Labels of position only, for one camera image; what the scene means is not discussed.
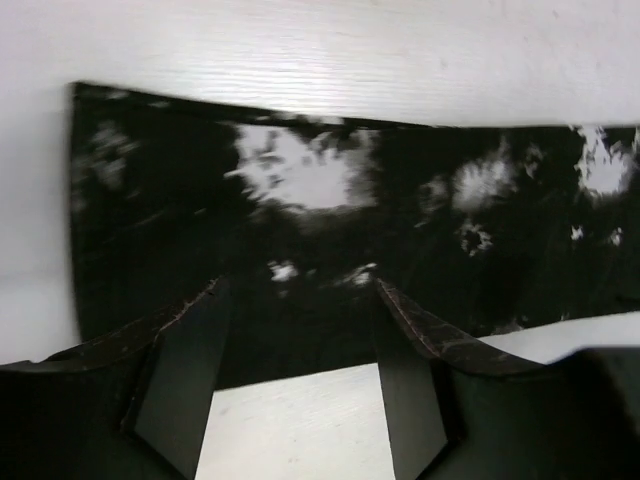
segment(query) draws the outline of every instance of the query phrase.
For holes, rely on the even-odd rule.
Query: white backdrop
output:
[[[640,121],[636,0],[0,2],[0,363],[77,341],[64,211],[78,79],[452,125]],[[548,361],[640,317],[491,341]],[[199,478],[391,480],[374,365],[216,395]]]

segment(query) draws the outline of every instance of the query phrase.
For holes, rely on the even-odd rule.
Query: white highlight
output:
[[[479,252],[485,252],[493,246],[491,235],[482,230],[482,225],[471,223],[468,218],[465,219],[458,233],[460,235],[460,247],[470,257],[476,256]],[[470,237],[474,236],[476,241],[471,242]]]
[[[269,269],[271,269],[271,280],[274,282],[287,282],[294,277],[298,276],[298,270],[289,261],[284,263],[269,262]]]
[[[91,172],[109,190],[118,191],[124,187],[127,156],[138,148],[138,143],[129,139],[112,121],[100,123],[90,142],[91,153],[71,162],[71,209],[74,213],[80,213],[87,206],[82,188]]]
[[[371,271],[376,267],[377,265],[375,263],[368,263],[357,267],[335,282],[334,285],[352,285],[354,287],[362,287],[371,281]]]
[[[540,161],[544,158],[544,154],[537,145],[529,145],[524,161],[524,169],[527,175],[533,178],[540,166]]]
[[[577,131],[584,138],[582,157],[575,166],[580,172],[580,189],[593,202],[624,193],[635,170],[634,159],[640,144],[638,131],[631,148],[620,142],[607,147],[602,127],[581,127]]]
[[[354,133],[358,146],[338,151],[329,133],[305,142],[284,127],[239,125],[237,129],[238,168],[225,176],[243,177],[249,198],[277,201],[298,213],[375,205],[366,181],[374,132]]]
[[[611,242],[611,245],[619,247],[622,243],[622,228],[618,227],[613,232],[611,232],[609,241]]]
[[[129,96],[129,92],[126,90],[119,90],[114,88],[107,93],[107,100],[121,100],[123,98],[127,98]]]
[[[580,240],[581,238],[584,238],[584,230],[582,229],[582,225],[571,227],[571,240],[575,242]]]
[[[508,160],[509,146],[500,142],[486,157],[460,167],[453,177],[454,209],[468,214],[491,207],[498,199],[515,192],[515,168]]]

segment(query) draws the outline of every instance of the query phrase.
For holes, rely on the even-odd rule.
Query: black object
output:
[[[640,478],[640,349],[539,365],[377,286],[391,312],[375,336],[397,480]]]
[[[230,320],[226,281],[44,362],[0,367],[0,478],[193,480]]]
[[[375,361],[373,275],[474,337],[636,310],[639,147],[634,127],[432,128],[76,84],[82,337],[225,275],[243,299],[226,388]]]

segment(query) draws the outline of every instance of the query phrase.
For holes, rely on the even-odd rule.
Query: black and white photograph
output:
[[[634,126],[455,128],[76,84],[85,339],[224,275],[219,387],[375,361],[372,279],[482,337],[640,309]]]

